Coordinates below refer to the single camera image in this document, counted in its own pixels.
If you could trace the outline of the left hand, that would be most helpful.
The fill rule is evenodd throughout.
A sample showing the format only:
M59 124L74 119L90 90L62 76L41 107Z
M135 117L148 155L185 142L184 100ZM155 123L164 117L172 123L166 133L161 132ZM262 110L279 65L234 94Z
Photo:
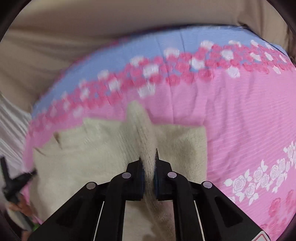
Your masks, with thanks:
M6 205L9 217L21 229L21 240L28 240L34 229L34 214L25 197L19 192Z

